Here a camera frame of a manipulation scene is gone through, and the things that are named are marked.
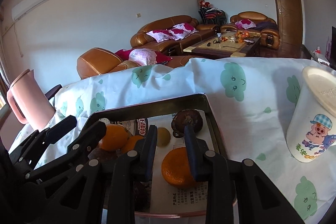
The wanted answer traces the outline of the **stacked chairs with clothes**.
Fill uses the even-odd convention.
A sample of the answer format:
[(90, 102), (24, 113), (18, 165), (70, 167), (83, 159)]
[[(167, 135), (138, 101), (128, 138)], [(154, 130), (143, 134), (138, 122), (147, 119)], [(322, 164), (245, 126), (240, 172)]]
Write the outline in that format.
[(198, 12), (203, 24), (223, 26), (228, 23), (226, 13), (223, 10), (211, 6), (210, 2), (200, 1)]

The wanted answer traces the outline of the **printed paper in tin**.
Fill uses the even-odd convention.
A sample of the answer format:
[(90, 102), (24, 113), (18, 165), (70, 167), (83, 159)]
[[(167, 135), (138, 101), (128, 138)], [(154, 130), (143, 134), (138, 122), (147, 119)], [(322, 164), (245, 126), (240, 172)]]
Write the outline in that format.
[(153, 173), (135, 191), (135, 211), (154, 217), (204, 215), (207, 206), (207, 183), (195, 182), (187, 158), (185, 138), (174, 136), (174, 114), (139, 119), (158, 129)]

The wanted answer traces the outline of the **pale pink cushion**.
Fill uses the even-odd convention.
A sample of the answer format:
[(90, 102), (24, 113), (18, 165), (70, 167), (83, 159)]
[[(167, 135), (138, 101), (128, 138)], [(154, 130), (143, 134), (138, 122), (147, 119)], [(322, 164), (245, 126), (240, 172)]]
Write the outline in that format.
[(135, 49), (129, 54), (129, 61), (137, 63), (140, 66), (157, 64), (157, 54), (149, 49)]

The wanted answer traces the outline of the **white cloud-print tablecloth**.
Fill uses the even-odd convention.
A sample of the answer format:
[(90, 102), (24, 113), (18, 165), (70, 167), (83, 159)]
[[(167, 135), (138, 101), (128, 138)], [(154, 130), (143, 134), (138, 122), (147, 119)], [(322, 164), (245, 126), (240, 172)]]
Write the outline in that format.
[(56, 94), (56, 113), (49, 122), (53, 126), (74, 115), (78, 126), (49, 146), (38, 166), (64, 155), (95, 112), (202, 93), (213, 109), (228, 157), (255, 160), (301, 218), (318, 223), (335, 199), (335, 145), (311, 162), (300, 162), (286, 143), (305, 67), (335, 75), (307, 59), (243, 57), (195, 58), (175, 69), (149, 65), (81, 80)]

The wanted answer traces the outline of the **pink floral pillow right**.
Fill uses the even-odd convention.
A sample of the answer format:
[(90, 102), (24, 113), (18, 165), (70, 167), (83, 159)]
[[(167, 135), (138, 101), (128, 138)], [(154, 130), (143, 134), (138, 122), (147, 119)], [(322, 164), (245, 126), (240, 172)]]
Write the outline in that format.
[(169, 33), (175, 40), (183, 40), (196, 32), (198, 30), (189, 23), (176, 24), (169, 29)]

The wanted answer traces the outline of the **black television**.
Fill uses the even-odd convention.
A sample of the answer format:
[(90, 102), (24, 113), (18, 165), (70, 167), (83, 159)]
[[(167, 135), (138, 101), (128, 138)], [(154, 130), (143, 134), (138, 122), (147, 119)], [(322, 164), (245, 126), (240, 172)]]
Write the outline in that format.
[(336, 28), (332, 27), (331, 49), (330, 49), (330, 66), (336, 70)]

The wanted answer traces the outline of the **pink floral pillow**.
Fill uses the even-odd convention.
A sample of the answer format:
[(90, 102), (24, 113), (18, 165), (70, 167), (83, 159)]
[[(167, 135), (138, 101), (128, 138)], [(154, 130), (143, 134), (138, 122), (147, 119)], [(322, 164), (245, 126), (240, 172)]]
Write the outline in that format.
[(169, 29), (169, 33), (175, 40), (183, 40), (196, 32), (198, 30), (189, 23), (176, 24)]
[(146, 33), (151, 36), (157, 43), (164, 42), (167, 40), (175, 40), (175, 37), (169, 30), (152, 30)]

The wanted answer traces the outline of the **brown wooden door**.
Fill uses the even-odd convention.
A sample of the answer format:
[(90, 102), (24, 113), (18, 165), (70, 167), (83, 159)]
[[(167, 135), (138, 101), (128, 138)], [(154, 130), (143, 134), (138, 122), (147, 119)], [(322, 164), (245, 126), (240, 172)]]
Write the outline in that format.
[(300, 46), (303, 38), (301, 0), (275, 0), (281, 42)]

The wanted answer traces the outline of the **brown leather long sofa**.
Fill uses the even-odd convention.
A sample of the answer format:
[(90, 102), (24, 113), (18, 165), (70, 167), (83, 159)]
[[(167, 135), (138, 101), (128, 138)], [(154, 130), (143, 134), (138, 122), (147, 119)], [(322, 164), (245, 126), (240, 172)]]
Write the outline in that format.
[(216, 24), (200, 24), (188, 15), (177, 15), (143, 26), (132, 36), (130, 45), (165, 55), (179, 55), (187, 47), (214, 36), (218, 30)]

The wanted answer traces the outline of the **large mandarin orange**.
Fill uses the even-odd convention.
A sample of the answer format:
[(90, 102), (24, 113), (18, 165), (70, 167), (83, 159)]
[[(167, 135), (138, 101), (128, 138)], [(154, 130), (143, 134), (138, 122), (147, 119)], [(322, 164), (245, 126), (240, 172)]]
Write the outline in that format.
[(186, 147), (171, 150), (161, 164), (163, 179), (178, 189), (190, 189), (199, 185), (191, 174)]

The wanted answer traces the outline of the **pink electric kettle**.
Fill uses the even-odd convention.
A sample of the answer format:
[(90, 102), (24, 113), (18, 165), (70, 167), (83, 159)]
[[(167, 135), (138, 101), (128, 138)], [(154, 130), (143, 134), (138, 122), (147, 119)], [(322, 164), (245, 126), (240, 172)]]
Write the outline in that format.
[(30, 69), (12, 82), (7, 91), (7, 102), (18, 121), (29, 124), (34, 130), (42, 131), (55, 114)]

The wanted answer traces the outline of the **orange kumquat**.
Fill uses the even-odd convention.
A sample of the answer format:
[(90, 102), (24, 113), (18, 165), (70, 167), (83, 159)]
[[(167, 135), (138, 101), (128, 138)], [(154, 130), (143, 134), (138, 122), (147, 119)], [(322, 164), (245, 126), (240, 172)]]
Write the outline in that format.
[(141, 135), (135, 135), (135, 136), (131, 136), (126, 144), (122, 147), (121, 149), (121, 153), (122, 154), (125, 154), (131, 150), (134, 150), (134, 147), (136, 145), (136, 143), (139, 141), (139, 140), (142, 140), (143, 139), (143, 136)]
[(106, 125), (106, 134), (99, 141), (98, 146), (105, 151), (117, 151), (126, 145), (129, 133), (119, 124)]

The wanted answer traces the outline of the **dark water chestnut back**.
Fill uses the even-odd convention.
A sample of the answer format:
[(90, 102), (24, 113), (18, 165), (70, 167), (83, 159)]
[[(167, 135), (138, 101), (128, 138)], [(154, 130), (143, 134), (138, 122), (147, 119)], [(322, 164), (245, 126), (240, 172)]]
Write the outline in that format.
[(182, 138), (185, 135), (185, 127), (192, 126), (197, 134), (203, 128), (203, 118), (198, 110), (187, 109), (177, 112), (171, 122), (173, 137)]

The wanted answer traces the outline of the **pink metal tin box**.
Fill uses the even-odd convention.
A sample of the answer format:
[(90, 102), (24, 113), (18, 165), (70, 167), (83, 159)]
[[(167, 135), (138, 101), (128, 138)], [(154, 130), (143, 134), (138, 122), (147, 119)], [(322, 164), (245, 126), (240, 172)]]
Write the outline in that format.
[(127, 122), (143, 119), (147, 127), (157, 126), (158, 145), (153, 161), (153, 174), (151, 181), (144, 184), (147, 195), (137, 202), (136, 216), (168, 219), (205, 215), (208, 184), (191, 183), (185, 139), (177, 137), (177, 128), (183, 125), (180, 120), (190, 120), (192, 110), (197, 111), (203, 121), (202, 127), (196, 133), (197, 138), (204, 140), (208, 149), (225, 155), (221, 132), (208, 98), (202, 93), (99, 111), (92, 114), (85, 123), (84, 128), (88, 128), (94, 122), (106, 118), (124, 126)]

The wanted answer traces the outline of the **pink floral pillow left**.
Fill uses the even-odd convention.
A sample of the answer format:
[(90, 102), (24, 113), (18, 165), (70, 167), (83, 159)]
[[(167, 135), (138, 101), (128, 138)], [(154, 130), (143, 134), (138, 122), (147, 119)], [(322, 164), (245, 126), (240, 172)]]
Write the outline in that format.
[(157, 43), (164, 42), (167, 40), (175, 40), (175, 37), (169, 30), (152, 30), (146, 33), (151, 36)]

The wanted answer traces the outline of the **purple sugarcane piece front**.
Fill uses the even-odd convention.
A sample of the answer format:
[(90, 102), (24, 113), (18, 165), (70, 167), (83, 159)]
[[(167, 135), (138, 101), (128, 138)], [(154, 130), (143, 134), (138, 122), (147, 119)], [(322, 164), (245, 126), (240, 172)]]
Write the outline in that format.
[(106, 125), (110, 124), (110, 120), (107, 119), (107, 118), (101, 118), (101, 119), (99, 119), (99, 121), (105, 123)]

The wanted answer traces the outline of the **white wall air conditioner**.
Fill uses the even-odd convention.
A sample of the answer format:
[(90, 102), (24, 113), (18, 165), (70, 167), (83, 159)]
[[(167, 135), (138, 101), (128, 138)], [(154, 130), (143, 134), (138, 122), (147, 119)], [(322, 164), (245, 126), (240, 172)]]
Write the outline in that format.
[(45, 3), (48, 0), (23, 0), (19, 2), (12, 8), (11, 16), (12, 20), (16, 22), (25, 16), (27, 13), (38, 7), (39, 5)]

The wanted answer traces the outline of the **white cartoon pig cup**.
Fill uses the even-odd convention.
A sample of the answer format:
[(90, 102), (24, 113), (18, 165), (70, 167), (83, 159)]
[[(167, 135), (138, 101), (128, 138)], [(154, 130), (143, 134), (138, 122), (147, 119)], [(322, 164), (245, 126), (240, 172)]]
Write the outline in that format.
[(286, 143), (295, 159), (311, 162), (335, 145), (335, 76), (323, 69), (305, 67), (302, 77)]

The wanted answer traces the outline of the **purple beetroot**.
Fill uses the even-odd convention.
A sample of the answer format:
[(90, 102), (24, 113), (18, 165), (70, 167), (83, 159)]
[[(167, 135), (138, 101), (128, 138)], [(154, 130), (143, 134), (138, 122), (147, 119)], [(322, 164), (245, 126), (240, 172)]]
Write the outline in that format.
[(114, 170), (114, 166), (117, 161), (117, 154), (115, 151), (106, 151), (101, 148), (95, 148), (88, 155), (89, 166), (102, 165), (106, 170)]

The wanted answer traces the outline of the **wooden coffee table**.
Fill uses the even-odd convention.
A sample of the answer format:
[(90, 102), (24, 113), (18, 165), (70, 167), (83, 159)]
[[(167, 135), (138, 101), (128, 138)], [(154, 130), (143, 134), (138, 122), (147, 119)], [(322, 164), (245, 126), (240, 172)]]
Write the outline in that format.
[(261, 35), (258, 32), (225, 31), (221, 37), (213, 36), (204, 39), (183, 50), (206, 59), (222, 59), (226, 57), (254, 56), (260, 45)]

